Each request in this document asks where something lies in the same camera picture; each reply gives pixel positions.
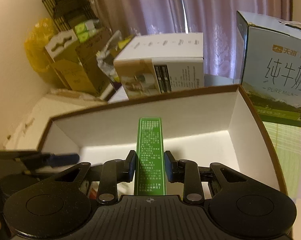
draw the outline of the metal screw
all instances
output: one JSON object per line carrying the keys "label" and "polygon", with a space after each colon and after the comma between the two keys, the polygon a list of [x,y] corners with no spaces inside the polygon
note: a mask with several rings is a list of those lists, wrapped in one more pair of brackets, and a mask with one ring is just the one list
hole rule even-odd
{"label": "metal screw", "polygon": [[186,196],[186,198],[189,201],[200,201],[202,199],[202,196],[200,194],[197,194],[197,193],[191,193],[191,194],[188,194]]}
{"label": "metal screw", "polygon": [[111,201],[113,200],[115,197],[113,194],[109,194],[109,193],[104,193],[104,194],[100,194],[98,197],[101,201]]}

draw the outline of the white box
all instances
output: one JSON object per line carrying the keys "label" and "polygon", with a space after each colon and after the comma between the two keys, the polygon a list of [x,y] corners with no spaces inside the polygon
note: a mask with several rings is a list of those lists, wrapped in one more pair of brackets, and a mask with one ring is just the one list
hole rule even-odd
{"label": "white box", "polygon": [[68,46],[72,45],[77,40],[78,38],[73,30],[60,32],[51,38],[49,43],[45,46],[45,49],[52,60],[55,62],[54,58],[65,51]]}
{"label": "white box", "polygon": [[[92,165],[125,159],[136,150],[138,120],[160,117],[164,151],[209,167],[220,162],[287,194],[268,133],[240,85],[208,87],[122,101],[52,118],[38,150],[76,152]],[[183,185],[166,182],[167,194],[182,195]],[[210,196],[203,182],[206,198]],[[119,184],[133,194],[134,183]]]}
{"label": "white box", "polygon": [[129,98],[203,87],[203,33],[137,36],[114,66]]}
{"label": "white box", "polygon": [[263,121],[301,126],[301,25],[282,22],[237,12],[236,65]]}

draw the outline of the open box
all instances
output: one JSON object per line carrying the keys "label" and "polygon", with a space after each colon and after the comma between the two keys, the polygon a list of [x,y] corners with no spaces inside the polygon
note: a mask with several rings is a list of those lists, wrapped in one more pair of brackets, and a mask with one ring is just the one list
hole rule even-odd
{"label": "open box", "polygon": [[[52,118],[39,150],[77,152],[92,165],[125,159],[136,149],[140,117],[161,117],[164,151],[209,167],[220,162],[287,194],[268,133],[240,85],[200,88],[98,106]],[[181,183],[166,182],[182,195]],[[133,194],[134,184],[119,185]],[[205,197],[210,197],[203,182]]]}

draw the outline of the cardboard box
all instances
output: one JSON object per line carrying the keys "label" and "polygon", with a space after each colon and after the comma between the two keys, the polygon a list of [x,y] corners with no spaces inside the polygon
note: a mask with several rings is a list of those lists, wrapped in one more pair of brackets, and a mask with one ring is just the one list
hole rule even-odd
{"label": "cardboard box", "polygon": [[54,60],[51,66],[66,88],[101,96],[111,85],[96,60],[96,52],[109,39],[110,34],[105,28],[84,43],[79,42],[73,30],[60,32],[52,38],[45,48]]}
{"label": "cardboard box", "polygon": [[137,36],[114,67],[129,98],[203,87],[203,33]]}
{"label": "cardboard box", "polygon": [[263,121],[301,126],[301,29],[237,12],[237,70]]}
{"label": "cardboard box", "polygon": [[[240,85],[165,93],[85,109],[52,118],[38,149],[79,153],[92,165],[125,159],[136,150],[140,117],[162,121],[164,151],[209,167],[220,162],[287,194],[269,135]],[[167,194],[182,195],[183,184],[166,180]],[[210,197],[203,182],[205,198]],[[134,183],[120,183],[133,194]]]}

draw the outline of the brown box rim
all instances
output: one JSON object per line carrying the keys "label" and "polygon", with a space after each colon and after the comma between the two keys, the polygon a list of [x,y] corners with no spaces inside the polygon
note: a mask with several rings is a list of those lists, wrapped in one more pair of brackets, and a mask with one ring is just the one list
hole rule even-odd
{"label": "brown box rim", "polygon": [[71,112],[68,114],[58,115],[58,116],[52,117],[48,121],[46,128],[41,136],[41,140],[37,146],[37,149],[39,151],[41,151],[43,149],[46,137],[48,135],[50,127],[52,126],[52,123],[54,121],[57,121],[60,119],[65,119],[65,118],[69,118],[72,116],[78,116],[78,115],[82,115],[82,114],[98,112],[98,111],[103,111],[103,110],[108,110],[108,109],[113,109],[113,108],[118,108],[118,107],[123,107],[123,106],[131,106],[131,105],[136,105],[136,104],[143,104],[143,103],[162,101],[162,100],[174,99],[174,98],[183,98],[183,97],[208,95],[208,94],[218,94],[218,93],[226,93],[226,92],[236,92],[237,90],[239,91],[239,93],[243,97],[244,101],[246,102],[250,112],[252,113],[252,116],[255,119],[255,122],[257,123],[260,133],[265,141],[266,147],[268,149],[271,161],[272,161],[274,169],[275,169],[275,174],[276,174],[276,177],[278,180],[279,189],[282,193],[287,195],[287,188],[286,188],[283,172],[282,172],[276,151],[274,149],[273,143],[271,142],[271,139],[268,135],[268,132],[267,132],[262,120],[260,119],[260,117],[258,116],[258,113],[256,112],[255,108],[253,107],[251,100],[249,99],[248,95],[245,93],[243,87],[239,84],[228,85],[228,86],[206,87],[206,88],[199,88],[199,89],[194,89],[194,90],[184,90],[184,91],[179,91],[179,92],[160,94],[160,95],[149,96],[149,97],[144,97],[144,98],[136,98],[136,99],[121,101],[121,102],[112,103],[112,104],[108,104],[108,105],[87,108],[84,110],[75,111],[75,112]]}

